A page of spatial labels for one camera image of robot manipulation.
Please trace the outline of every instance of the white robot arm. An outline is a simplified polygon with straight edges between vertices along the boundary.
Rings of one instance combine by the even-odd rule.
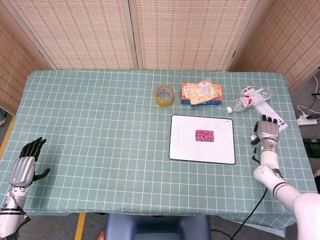
[[[301,193],[286,182],[279,170],[277,142],[279,127],[277,120],[262,116],[254,131],[257,138],[251,144],[261,149],[260,166],[254,178],[264,184],[274,197],[296,218],[298,240],[320,239],[320,194]]]
[[[15,161],[9,184],[12,189],[5,196],[0,212],[0,240],[14,240],[19,236],[19,229],[30,221],[30,218],[23,211],[27,198],[26,189],[33,182],[43,179],[50,172],[46,169],[42,174],[36,175],[35,168],[45,139],[37,140],[25,145],[20,157]]]

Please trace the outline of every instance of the power strip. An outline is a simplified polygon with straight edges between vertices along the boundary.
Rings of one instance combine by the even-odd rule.
[[[299,126],[316,125],[318,124],[316,119],[307,119],[309,115],[300,115],[296,120]]]
[[[254,92],[255,89],[252,86],[248,86],[245,89],[241,91],[242,95],[248,95],[252,92]],[[275,112],[275,110],[272,109],[272,107],[263,101],[262,103],[259,103],[254,106],[254,108],[261,114],[266,115],[267,117],[271,117],[273,119],[277,119],[278,125],[279,125],[279,132],[281,133],[285,129],[287,129],[288,124]]]

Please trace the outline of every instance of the grid pattern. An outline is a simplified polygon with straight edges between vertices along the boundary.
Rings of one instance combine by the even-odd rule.
[[[210,77],[221,84],[223,102],[181,105],[181,83]],[[169,85],[175,99],[167,108],[153,92]],[[22,147],[47,139],[36,166],[48,177],[28,187],[24,209],[33,214],[106,212],[219,215],[241,222],[264,187],[253,172],[250,136],[259,119],[252,108],[227,115],[241,89],[270,86],[271,106],[288,128],[280,134],[279,164],[300,191],[315,192],[309,161],[281,74],[227,71],[51,70],[27,79],[15,124],[0,164],[0,197]],[[231,118],[235,165],[169,159],[172,114]],[[268,193],[248,223],[282,229],[293,216]]]

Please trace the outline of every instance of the white bottle cap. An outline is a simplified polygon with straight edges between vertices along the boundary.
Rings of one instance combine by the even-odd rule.
[[[251,140],[252,140],[252,141],[256,140],[256,138],[257,138],[256,135],[252,135],[252,136],[251,136]]]
[[[232,107],[228,106],[226,108],[226,111],[227,111],[228,114],[232,113],[233,112]]]

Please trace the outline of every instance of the white board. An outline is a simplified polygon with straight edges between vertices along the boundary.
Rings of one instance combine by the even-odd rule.
[[[232,120],[229,118],[172,115],[169,158],[171,160],[235,164]]]

